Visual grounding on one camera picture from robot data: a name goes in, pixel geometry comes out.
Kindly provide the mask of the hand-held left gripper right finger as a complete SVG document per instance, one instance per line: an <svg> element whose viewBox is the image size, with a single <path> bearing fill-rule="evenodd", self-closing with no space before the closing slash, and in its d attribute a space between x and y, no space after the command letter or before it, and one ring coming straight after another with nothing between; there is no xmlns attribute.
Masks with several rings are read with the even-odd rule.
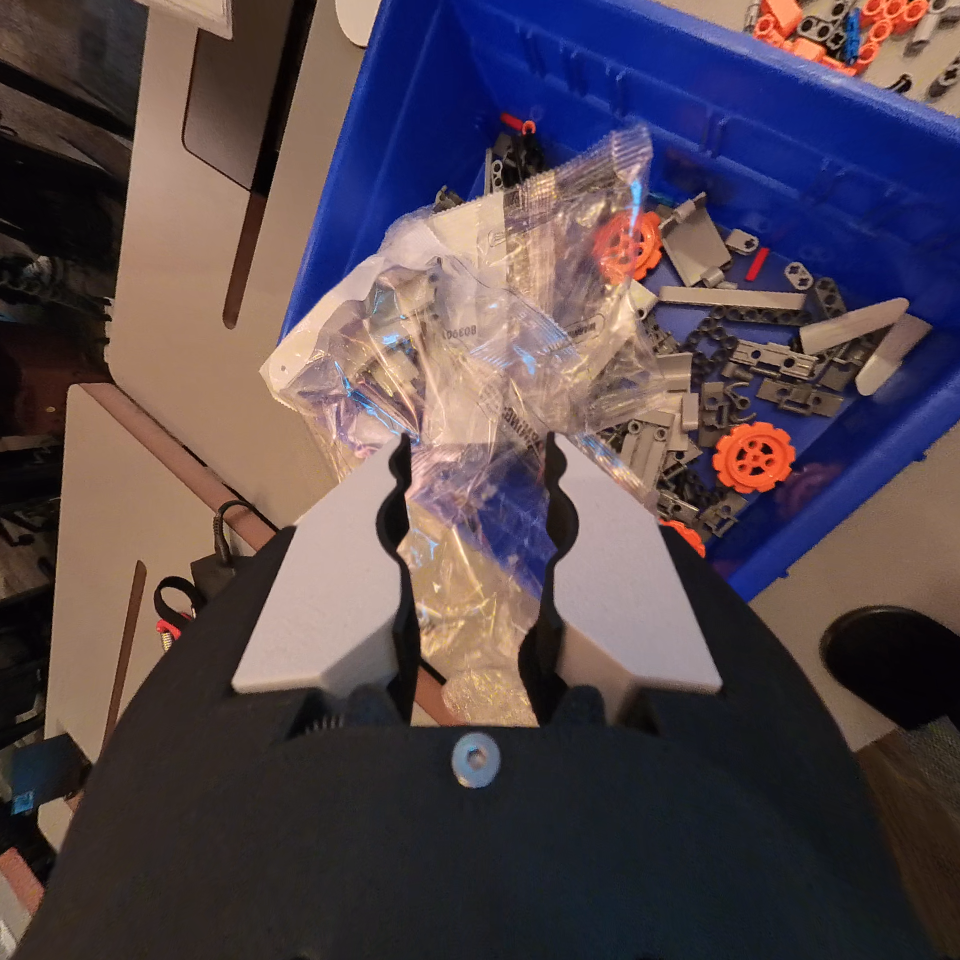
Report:
<svg viewBox="0 0 960 960"><path fill-rule="evenodd" d="M715 695L723 681L664 535L666 528L571 439L544 447L554 547L537 617L519 651L535 720L575 689L602 722L631 722L648 690Z"/></svg>

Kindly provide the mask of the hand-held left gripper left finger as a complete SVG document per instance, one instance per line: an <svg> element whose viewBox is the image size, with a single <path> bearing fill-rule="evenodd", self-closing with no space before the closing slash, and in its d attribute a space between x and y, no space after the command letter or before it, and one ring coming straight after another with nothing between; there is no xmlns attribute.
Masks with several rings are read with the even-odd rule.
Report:
<svg viewBox="0 0 960 960"><path fill-rule="evenodd" d="M421 636L400 555L411 481L412 440L400 434L295 523L234 692L318 690L344 705L354 691L378 687L411 721Z"/></svg>

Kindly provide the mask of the clear plastic bag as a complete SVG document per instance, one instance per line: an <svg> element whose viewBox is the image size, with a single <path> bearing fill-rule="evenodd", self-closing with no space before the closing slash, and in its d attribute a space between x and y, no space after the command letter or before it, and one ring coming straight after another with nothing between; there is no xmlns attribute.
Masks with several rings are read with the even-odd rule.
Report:
<svg viewBox="0 0 960 960"><path fill-rule="evenodd" d="M463 721L536 726L519 668L548 560L546 426L503 369L430 371L412 449L411 572L421 656Z"/></svg>

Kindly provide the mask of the blue plastic bin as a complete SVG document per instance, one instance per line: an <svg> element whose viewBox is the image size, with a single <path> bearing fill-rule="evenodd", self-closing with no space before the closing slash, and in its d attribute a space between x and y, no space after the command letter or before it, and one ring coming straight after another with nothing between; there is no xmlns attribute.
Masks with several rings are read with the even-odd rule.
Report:
<svg viewBox="0 0 960 960"><path fill-rule="evenodd" d="M654 196L706 193L849 306L895 297L932 330L873 396L787 426L839 476L787 519L768 495L709 550L750 601L958 422L957 123L653 2L383 2L280 337L441 185L479 186L502 113L555 155L642 121Z"/></svg>

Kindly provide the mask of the orange gear wheel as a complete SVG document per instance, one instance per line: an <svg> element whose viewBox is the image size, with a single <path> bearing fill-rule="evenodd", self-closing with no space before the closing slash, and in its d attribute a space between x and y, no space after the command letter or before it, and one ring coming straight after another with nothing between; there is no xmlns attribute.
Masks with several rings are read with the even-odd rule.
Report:
<svg viewBox="0 0 960 960"><path fill-rule="evenodd" d="M695 529L676 519L660 518L658 522L661 526L674 530L701 558L706 558L706 544Z"/></svg>
<svg viewBox="0 0 960 960"><path fill-rule="evenodd" d="M594 234L593 259L609 285L642 282L663 256L661 218L656 211L614 214Z"/></svg>
<svg viewBox="0 0 960 960"><path fill-rule="evenodd" d="M796 450L785 429L764 421L735 426L712 456L719 484L740 495L765 493L792 473Z"/></svg>

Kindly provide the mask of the black power adapter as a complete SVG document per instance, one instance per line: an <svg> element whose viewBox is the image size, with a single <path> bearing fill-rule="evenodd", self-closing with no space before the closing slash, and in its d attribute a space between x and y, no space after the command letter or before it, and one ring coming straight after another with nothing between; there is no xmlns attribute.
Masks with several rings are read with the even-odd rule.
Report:
<svg viewBox="0 0 960 960"><path fill-rule="evenodd" d="M231 499L222 504L212 519L213 553L190 564L194 586L204 600L210 601L222 593L250 557L235 554L226 533L226 514L234 508L246 510L250 504L244 499Z"/></svg>

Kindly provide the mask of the clear bag with grey parts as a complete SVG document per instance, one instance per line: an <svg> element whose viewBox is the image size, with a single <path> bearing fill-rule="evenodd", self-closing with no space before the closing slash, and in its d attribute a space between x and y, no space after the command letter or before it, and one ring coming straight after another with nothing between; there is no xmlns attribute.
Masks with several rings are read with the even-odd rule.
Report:
<svg viewBox="0 0 960 960"><path fill-rule="evenodd" d="M341 475L407 436L474 460L498 445L510 295L449 256L375 258L318 303L270 361L270 387Z"/></svg>

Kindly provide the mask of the pile of grey building pieces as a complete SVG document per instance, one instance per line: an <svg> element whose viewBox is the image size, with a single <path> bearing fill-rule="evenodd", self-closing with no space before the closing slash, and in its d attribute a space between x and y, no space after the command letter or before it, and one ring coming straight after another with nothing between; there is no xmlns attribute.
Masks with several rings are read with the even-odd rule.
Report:
<svg viewBox="0 0 960 960"><path fill-rule="evenodd" d="M740 338L724 325L740 316L732 307L711 307L680 341L656 321L654 310L654 304L633 309L641 342L659 368L661 400L606 427L601 438L649 490L658 520L680 521L707 543L724 537L752 501L785 486L794 474L799 441L772 416L831 418L844 397L823 382L830 354L800 353L799 338ZM797 456L792 472L774 488L740 494L717 481L714 448L736 426L755 422L784 429Z"/></svg>

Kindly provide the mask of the clear bag with orange gear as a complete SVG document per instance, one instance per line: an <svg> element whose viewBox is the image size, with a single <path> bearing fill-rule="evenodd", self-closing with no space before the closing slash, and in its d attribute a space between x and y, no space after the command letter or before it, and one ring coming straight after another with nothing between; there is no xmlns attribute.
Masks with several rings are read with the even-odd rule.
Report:
<svg viewBox="0 0 960 960"><path fill-rule="evenodd" d="M621 211L646 212L654 159L642 123L615 129L503 197L508 288L530 309L510 375L546 429L594 433L658 406L665 390L642 343L631 283L610 285L594 234Z"/></svg>

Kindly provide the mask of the long light grey beam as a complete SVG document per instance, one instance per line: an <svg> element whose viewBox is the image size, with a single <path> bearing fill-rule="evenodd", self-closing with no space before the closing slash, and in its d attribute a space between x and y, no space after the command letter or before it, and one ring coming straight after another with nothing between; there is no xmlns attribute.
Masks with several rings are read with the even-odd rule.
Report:
<svg viewBox="0 0 960 960"><path fill-rule="evenodd" d="M660 303L672 306L733 307L741 310L778 310L797 312L805 309L807 297L796 292L764 292L740 289L661 286Z"/></svg>

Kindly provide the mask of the blue and black device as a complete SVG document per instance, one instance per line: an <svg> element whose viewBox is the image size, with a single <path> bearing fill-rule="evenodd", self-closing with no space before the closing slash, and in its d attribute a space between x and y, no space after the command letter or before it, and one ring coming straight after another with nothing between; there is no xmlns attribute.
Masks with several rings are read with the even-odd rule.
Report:
<svg viewBox="0 0 960 960"><path fill-rule="evenodd" d="M2 750L2 778L9 788L9 813L26 817L56 799L80 791L90 761L70 734L12 745Z"/></svg>

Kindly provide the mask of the light grey blade panel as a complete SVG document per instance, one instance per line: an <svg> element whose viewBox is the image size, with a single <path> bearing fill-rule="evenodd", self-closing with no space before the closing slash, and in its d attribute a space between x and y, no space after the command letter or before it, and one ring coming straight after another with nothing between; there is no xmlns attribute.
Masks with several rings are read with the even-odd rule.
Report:
<svg viewBox="0 0 960 960"><path fill-rule="evenodd" d="M862 336L887 329L902 318L908 306L908 299L895 297L803 326L798 333L801 352L822 354Z"/></svg>
<svg viewBox="0 0 960 960"><path fill-rule="evenodd" d="M930 323L910 314L903 314L890 326L854 379L858 394L870 397L880 390L902 366L907 354L913 351L930 330Z"/></svg>

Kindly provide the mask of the grey flat panel piece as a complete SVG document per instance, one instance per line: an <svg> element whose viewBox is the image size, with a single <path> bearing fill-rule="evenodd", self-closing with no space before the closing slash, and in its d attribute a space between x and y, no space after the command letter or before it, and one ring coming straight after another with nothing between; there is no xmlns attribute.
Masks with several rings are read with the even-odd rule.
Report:
<svg viewBox="0 0 960 960"><path fill-rule="evenodd" d="M686 287L714 289L725 282L732 255L707 210L701 192L675 207L659 225L662 247Z"/></svg>

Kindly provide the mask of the heap of orange connector pieces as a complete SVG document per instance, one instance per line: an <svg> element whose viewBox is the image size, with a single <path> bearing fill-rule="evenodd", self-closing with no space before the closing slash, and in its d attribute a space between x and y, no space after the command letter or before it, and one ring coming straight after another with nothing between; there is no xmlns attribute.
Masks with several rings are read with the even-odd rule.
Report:
<svg viewBox="0 0 960 960"><path fill-rule="evenodd" d="M958 90L958 54L923 78L921 58L938 34L958 28L958 2L748 2L742 31L785 53L852 78L889 64L883 90L934 104Z"/></svg>

